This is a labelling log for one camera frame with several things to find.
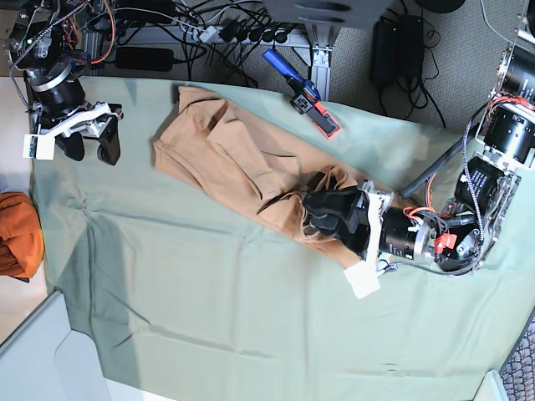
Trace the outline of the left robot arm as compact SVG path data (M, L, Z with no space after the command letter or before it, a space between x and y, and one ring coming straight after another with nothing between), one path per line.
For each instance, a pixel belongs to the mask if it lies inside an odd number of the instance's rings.
M373 273L399 266L445 277L478 270L497 243L521 178L534 167L534 5L527 3L507 42L488 101L463 136L400 193L431 191L436 172L453 156L462 168L441 211L430 202L397 207L395 193L370 180L327 185L302 201L303 227L340 241Z

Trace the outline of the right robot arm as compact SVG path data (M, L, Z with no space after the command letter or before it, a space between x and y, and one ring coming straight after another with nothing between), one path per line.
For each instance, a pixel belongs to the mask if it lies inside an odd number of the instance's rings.
M61 149L81 161L84 142L98 143L97 156L107 165L120 158L118 124L121 104L91 104L79 81L100 61L79 48L75 16L87 1L27 1L6 43L9 70L23 73L18 96L30 119L23 157L52 160Z

